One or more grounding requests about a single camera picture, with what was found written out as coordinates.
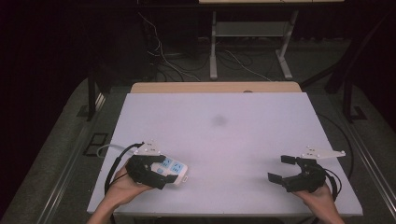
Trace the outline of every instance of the floor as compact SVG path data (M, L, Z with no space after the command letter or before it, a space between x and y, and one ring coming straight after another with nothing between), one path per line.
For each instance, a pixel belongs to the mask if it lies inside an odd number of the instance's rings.
M184 72L178 74L168 63L163 63L152 81L197 81L197 78L211 81L207 62L209 48L206 39L201 41L198 59L186 58L171 49L165 50L167 61ZM239 42L220 40L217 44L218 81L266 81L267 78L284 81L275 56L275 49L279 48L280 43L276 38L242 39ZM348 40L292 41L286 53L293 75L292 81L301 83L331 66L342 57L348 44ZM327 94L323 89L327 79L325 77L303 91L308 93L318 112L318 118L332 147L349 152L348 156L339 161L346 174L353 168L349 182L361 202L364 216L345 217L345 222L396 223L393 193L396 187L396 170L393 169L396 133L356 87L352 104L358 106L367 119L347 122L341 114L342 90L337 94ZM106 154L106 150L103 150L98 157L96 149L100 145L109 144L124 97L131 86L114 85L109 93L99 94L97 112L91 121L87 121L86 117L87 86L85 80L70 96L64 112L1 223L81 223L90 217L86 209L102 166L101 157ZM280 220L291 224L310 223L312 219L235 218L224 223L279 223ZM155 218L116 217L116 220L117 223L152 223ZM211 223L212 220L200 221ZM174 220L161 222L177 223Z

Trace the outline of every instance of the metal frame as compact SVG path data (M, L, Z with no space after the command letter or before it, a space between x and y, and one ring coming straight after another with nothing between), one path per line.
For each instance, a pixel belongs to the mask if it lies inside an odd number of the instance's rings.
M330 98L332 105L334 108L337 106L337 99L336 97ZM387 179L383 176L382 172L380 171L378 165L376 164L374 158L372 157L369 149L364 144L363 140L361 139L358 131L353 126L352 123L345 117L345 114L341 111L337 111L338 118L343 122L344 126L346 127L348 133L351 136L352 142L356 146L356 150L361 158L361 161L367 172L369 173L371 179L373 180L378 192L381 194L382 199L384 200L385 204L387 205L391 215L393 216L394 220L396 220L396 193L389 185Z
M279 61L279 65L282 69L285 79L291 80L292 75L285 59L285 53L290 42L297 16L298 10L294 10L291 14L289 22L244 22L241 24L242 22L217 22L216 11L213 11L210 51L210 79L218 79L218 68L216 62L216 36L283 36L283 43L281 48L276 50L276 57ZM287 32L284 34L283 32L279 32L279 29L284 29L285 22L288 26L286 29ZM238 27L240 28L243 26L251 27L251 29L243 29L242 32L240 31L241 33L238 34Z

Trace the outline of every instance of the metal stand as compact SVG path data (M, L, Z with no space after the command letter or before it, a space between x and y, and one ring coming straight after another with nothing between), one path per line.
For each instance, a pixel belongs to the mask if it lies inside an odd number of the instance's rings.
M304 88L308 87L309 85L311 85L312 83L314 83L314 82L316 82L316 81L318 81L318 80L330 75L335 70L335 68L337 66L338 66L338 63L335 63L332 66L326 68L325 70L323 70L323 71L317 73L316 75L312 76L311 78L301 82L299 84L300 88L304 89Z
M294 24L297 20L298 10L294 10L289 21L268 21L268 22L237 22L237 21L216 21L216 11L213 11L212 36L210 53L210 79L218 79L218 69L216 63L216 36L283 36L283 43L280 49L276 50L276 57L282 68L285 79L292 79L289 66L286 63L285 53L290 42Z
M351 46L349 46L348 51L342 59L346 64L345 68L343 69L343 71L333 74L331 79L329 80L328 85L326 86L327 92L331 90L336 92L336 90L338 90L338 88L342 85L344 81L343 113L349 122L353 122L353 119L364 119L364 115L359 109L357 111L358 116L351 115L353 80L356 76L351 73L352 68L356 65L356 62L361 56L361 53L368 45L369 41L375 34L375 31L394 8L395 7L391 7L387 13L379 15L378 18L375 20L373 28L368 30L367 33L363 33L363 35L360 35L358 36L358 38L352 40L353 42L351 43Z

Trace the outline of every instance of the dark background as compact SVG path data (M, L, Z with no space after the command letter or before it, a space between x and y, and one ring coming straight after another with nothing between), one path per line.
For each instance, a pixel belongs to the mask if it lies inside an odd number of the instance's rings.
M348 54L342 59L344 64L363 47L350 71L341 66L339 79L354 76L356 84L396 130L396 13L385 18L366 45L361 44L381 16L394 6L391 2L346 1L341 7L316 10L302 7L293 39L351 39ZM152 77L146 53L152 31L145 30L136 13L77 10L75 6L72 1L60 0L0 3L1 216L70 94L89 71L94 71L101 91ZM210 34L210 11L171 15L163 11L149 17L157 22L165 45L191 57L197 50L192 37Z

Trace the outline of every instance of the power outlet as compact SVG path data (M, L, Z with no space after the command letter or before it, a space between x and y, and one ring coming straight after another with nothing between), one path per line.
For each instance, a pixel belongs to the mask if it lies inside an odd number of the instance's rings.
M169 165L170 165L171 163L172 163L172 159L166 158L166 159L163 161L162 166L165 167L165 168L168 168Z
M171 171L175 172L177 175L180 174L181 170L183 169L184 165L181 164L178 161L175 161L175 163L172 165Z
M166 157L163 162L154 162L151 165L151 171L159 175L178 175L174 184L179 185L187 181L187 170L189 167L186 164L176 161L172 158Z

